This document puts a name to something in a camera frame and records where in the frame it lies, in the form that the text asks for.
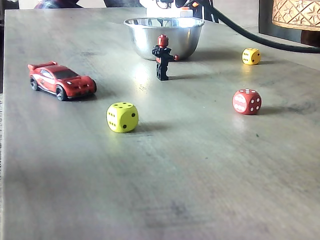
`car wheel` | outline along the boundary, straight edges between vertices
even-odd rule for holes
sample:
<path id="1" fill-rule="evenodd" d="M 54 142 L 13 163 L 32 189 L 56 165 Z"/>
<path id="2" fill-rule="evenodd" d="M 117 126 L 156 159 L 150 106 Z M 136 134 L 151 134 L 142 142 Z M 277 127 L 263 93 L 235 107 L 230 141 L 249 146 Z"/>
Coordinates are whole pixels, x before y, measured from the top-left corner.
<path id="1" fill-rule="evenodd" d="M 58 85 L 56 87 L 56 90 L 55 90 L 55 95 L 56 95 L 56 98 L 59 100 L 59 101 L 65 101 L 67 100 L 67 94 L 66 94 L 66 91 L 64 90 L 64 88 L 60 85 Z"/>
<path id="2" fill-rule="evenodd" d="M 97 84 L 94 80 L 92 80 L 92 82 L 93 82 L 93 86 L 94 86 L 93 93 L 95 93 L 97 91 Z"/>
<path id="3" fill-rule="evenodd" d="M 30 85 L 31 85 L 31 88 L 35 91 L 38 91 L 39 90 L 39 87 L 38 87 L 38 83 L 37 81 L 34 79 L 34 78 L 31 78 L 30 79 Z"/>

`red helmet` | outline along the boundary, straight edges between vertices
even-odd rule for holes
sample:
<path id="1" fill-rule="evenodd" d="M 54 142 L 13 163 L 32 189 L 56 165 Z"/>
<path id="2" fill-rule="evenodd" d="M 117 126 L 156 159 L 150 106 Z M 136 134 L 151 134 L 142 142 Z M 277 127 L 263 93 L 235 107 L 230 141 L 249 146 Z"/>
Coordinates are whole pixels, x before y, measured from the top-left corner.
<path id="1" fill-rule="evenodd" d="M 160 47 L 165 48 L 165 47 L 168 46 L 168 44 L 169 44 L 169 38 L 168 38 L 166 35 L 161 34 L 161 35 L 158 37 L 158 45 L 159 45 Z"/>

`car spoiler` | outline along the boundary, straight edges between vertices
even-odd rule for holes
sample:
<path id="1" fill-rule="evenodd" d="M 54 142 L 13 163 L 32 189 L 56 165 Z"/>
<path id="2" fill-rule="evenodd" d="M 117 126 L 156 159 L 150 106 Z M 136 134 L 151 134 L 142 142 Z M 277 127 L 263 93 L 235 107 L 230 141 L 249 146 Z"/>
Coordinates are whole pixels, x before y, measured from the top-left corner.
<path id="1" fill-rule="evenodd" d="M 42 63 L 42 64 L 28 64 L 28 69 L 30 71 L 32 71 L 37 68 L 48 67 L 48 66 L 53 66 L 53 65 L 58 65 L 58 63 L 56 61 L 50 61 L 50 62 Z"/>

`yellow die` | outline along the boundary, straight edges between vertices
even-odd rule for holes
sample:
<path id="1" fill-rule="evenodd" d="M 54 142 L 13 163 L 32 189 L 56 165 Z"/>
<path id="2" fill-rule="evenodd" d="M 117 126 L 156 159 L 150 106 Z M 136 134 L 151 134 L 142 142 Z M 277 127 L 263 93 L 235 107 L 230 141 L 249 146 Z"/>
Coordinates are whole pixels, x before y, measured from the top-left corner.
<path id="1" fill-rule="evenodd" d="M 129 102 L 116 102 L 106 111 L 109 128 L 116 133 L 127 133 L 138 125 L 138 111 Z"/>
<path id="2" fill-rule="evenodd" d="M 242 61 L 247 65 L 256 65 L 261 60 L 261 53 L 257 48 L 246 48 L 242 53 Z"/>

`die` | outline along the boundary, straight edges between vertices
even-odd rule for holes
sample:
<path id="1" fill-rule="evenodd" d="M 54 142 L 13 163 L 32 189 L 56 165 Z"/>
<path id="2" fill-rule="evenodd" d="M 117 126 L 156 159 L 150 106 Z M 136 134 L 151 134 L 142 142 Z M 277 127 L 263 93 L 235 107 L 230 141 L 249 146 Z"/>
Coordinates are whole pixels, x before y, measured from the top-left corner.
<path id="1" fill-rule="evenodd" d="M 257 48 L 246 48 L 242 52 L 242 61 L 247 65 L 256 65 L 261 60 L 261 53 Z"/>
<path id="2" fill-rule="evenodd" d="M 138 125 L 137 108 L 130 102 L 116 102 L 106 111 L 109 128 L 116 133 L 127 133 Z"/>
<path id="3" fill-rule="evenodd" d="M 233 95 L 234 110 L 244 115 L 255 115 L 259 112 L 262 100 L 260 94 L 252 89 L 241 89 Z"/>

